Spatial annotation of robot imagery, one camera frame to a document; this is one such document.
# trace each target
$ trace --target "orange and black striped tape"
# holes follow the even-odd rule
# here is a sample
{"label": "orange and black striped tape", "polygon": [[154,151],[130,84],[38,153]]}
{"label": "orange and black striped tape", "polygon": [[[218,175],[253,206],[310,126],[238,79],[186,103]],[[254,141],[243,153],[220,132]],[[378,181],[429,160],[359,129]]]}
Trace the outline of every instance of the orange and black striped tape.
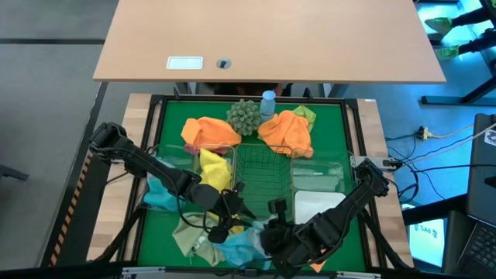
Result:
{"label": "orange and black striped tape", "polygon": [[67,210],[67,214],[64,218],[64,224],[60,228],[59,236],[57,237],[57,243],[55,244],[55,249],[53,250],[52,256],[50,257],[50,263],[48,264],[50,267],[54,267],[57,265],[57,258],[60,254],[60,248],[64,244],[64,239],[67,234],[67,228],[71,223],[72,215],[74,214],[74,210],[76,209],[76,204],[78,203],[79,194],[81,193],[81,189],[83,188],[84,179],[86,178],[86,174],[88,173],[88,168],[90,166],[91,158],[93,154],[88,154],[86,156],[86,160],[84,161],[83,169],[81,174],[79,175],[79,180],[77,181],[76,189],[72,194],[71,204],[69,205],[69,209]]}

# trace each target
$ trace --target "water bottle cap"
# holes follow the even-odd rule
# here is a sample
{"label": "water bottle cap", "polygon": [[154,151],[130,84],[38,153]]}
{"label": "water bottle cap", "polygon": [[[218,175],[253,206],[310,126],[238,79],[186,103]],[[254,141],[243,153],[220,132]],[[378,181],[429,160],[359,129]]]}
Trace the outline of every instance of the water bottle cap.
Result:
{"label": "water bottle cap", "polygon": [[262,97],[266,100],[274,100],[276,98],[276,92],[267,90],[262,94]]}

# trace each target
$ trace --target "keyboard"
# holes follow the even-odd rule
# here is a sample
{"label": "keyboard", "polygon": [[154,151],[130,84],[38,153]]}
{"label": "keyboard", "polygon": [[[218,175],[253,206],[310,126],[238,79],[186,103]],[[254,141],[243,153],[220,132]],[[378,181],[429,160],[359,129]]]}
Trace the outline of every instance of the keyboard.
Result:
{"label": "keyboard", "polygon": [[496,277],[496,228],[478,222],[458,266],[463,272],[480,278]]}

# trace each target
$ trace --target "floor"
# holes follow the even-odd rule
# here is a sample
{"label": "floor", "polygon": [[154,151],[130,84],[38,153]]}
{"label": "floor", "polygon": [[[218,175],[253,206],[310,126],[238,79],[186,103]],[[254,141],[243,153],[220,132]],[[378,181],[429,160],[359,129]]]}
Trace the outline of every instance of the floor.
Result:
{"label": "floor", "polygon": [[[104,38],[116,4],[117,0],[0,0],[0,37]],[[460,12],[453,5],[419,5],[418,13],[426,19]],[[459,27],[446,42],[472,39],[470,30]],[[0,180],[0,269],[38,263],[96,94],[98,84],[91,77],[100,51],[100,46],[0,45],[0,164],[30,174],[23,183]],[[472,123],[477,113],[496,112],[496,108],[419,104],[423,95],[465,95],[490,77],[478,53],[441,65],[446,84],[352,85],[345,98],[377,99],[384,133],[389,137],[413,133],[419,126],[445,134]],[[111,84],[98,121],[119,122],[129,93],[171,93],[172,88],[172,84],[158,83]],[[467,130],[448,139],[417,142],[415,154],[469,133]],[[390,144],[403,154],[413,148],[411,139]],[[469,159],[467,144],[422,161],[417,167],[466,164]],[[439,170],[433,171],[431,178],[439,193],[448,198],[467,191],[467,175],[467,170]],[[414,182],[406,169],[397,172],[395,178],[400,188]],[[441,199],[422,175],[420,187],[414,204]]]}

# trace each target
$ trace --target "green spiky ball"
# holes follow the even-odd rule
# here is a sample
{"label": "green spiky ball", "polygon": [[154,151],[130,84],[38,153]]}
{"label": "green spiky ball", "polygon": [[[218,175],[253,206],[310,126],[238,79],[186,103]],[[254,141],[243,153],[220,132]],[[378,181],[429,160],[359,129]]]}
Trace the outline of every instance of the green spiky ball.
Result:
{"label": "green spiky ball", "polygon": [[238,134],[250,136],[262,123],[258,105],[254,101],[241,99],[227,112],[227,122]]}

